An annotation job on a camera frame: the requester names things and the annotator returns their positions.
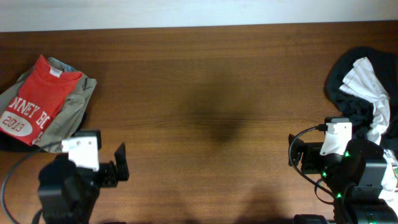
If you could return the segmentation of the red orange t-shirt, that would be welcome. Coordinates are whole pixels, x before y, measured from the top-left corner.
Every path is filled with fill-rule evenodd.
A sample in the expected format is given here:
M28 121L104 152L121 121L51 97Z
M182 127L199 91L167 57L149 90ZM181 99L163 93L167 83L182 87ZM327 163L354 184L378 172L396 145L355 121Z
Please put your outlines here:
M41 55L17 95L6 105L1 132L30 146L36 143L82 77L81 72L63 72L51 66Z

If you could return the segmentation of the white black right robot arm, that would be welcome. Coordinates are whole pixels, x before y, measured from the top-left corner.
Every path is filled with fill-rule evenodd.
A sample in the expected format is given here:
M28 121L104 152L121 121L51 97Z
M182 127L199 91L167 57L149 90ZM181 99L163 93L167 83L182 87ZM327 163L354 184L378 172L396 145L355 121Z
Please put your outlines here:
M301 163L303 174L319 174L333 195L336 223L397 223L395 211L379 198L387 170L383 149L366 139L348 141L342 155L320 154L322 143L305 143L289 135L290 166Z

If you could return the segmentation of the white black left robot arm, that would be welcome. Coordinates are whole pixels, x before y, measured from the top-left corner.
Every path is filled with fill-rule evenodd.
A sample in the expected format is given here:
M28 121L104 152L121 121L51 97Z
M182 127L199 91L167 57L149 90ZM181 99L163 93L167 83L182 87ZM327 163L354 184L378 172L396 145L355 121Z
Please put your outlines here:
M46 223L89 223L100 189L115 188L129 180L126 147L114 153L115 161L101 163L99 171L77 167L66 154L57 156L39 173L38 195Z

